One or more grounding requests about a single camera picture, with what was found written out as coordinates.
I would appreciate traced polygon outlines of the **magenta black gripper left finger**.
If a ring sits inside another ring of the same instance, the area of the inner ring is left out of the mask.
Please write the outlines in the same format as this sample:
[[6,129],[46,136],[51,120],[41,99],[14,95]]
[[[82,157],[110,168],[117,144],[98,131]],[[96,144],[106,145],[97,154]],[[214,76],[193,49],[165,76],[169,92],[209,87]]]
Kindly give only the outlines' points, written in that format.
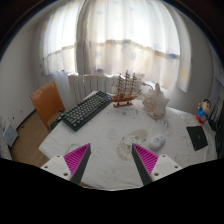
[[66,155],[55,155],[42,169],[79,185],[90,155],[91,145],[85,144]]

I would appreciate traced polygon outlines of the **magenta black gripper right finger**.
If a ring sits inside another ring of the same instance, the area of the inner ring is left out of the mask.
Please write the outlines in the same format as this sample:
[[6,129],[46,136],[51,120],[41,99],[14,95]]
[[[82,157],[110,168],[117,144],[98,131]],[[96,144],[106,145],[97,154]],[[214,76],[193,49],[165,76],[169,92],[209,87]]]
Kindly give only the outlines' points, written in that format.
[[157,155],[137,144],[132,144],[132,156],[143,185],[152,183],[182,169],[168,155]]

